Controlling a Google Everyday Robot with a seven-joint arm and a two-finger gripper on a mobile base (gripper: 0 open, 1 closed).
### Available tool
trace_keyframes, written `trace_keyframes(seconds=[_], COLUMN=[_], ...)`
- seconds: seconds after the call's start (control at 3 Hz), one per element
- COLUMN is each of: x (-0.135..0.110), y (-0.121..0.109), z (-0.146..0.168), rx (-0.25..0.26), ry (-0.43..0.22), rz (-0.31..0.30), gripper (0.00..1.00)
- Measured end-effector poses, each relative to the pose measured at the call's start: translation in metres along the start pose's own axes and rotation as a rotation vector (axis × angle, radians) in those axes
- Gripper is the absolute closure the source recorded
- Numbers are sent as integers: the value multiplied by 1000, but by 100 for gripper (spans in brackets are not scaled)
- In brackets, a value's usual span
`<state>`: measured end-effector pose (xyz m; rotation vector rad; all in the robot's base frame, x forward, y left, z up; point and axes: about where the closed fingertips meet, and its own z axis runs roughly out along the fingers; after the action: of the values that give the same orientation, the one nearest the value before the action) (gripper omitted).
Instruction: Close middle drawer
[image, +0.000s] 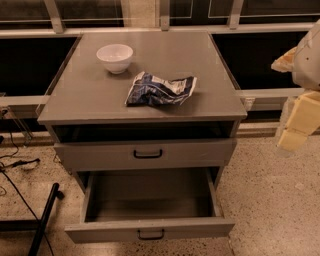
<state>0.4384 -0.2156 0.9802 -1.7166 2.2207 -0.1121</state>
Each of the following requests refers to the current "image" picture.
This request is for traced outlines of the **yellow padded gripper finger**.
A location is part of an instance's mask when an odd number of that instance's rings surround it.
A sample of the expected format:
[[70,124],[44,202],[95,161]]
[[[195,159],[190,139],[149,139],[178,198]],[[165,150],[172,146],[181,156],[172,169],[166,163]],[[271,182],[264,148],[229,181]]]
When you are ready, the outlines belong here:
[[271,69],[278,72],[291,72],[293,70],[294,56],[297,48],[293,47],[271,64]]

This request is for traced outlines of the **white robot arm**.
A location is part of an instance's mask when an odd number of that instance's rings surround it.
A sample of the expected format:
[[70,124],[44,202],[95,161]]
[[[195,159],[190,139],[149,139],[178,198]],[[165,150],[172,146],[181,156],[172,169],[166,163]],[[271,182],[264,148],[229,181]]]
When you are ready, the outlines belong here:
[[290,72],[296,85],[304,89],[320,90],[320,20],[300,40],[298,45],[276,59],[271,68]]

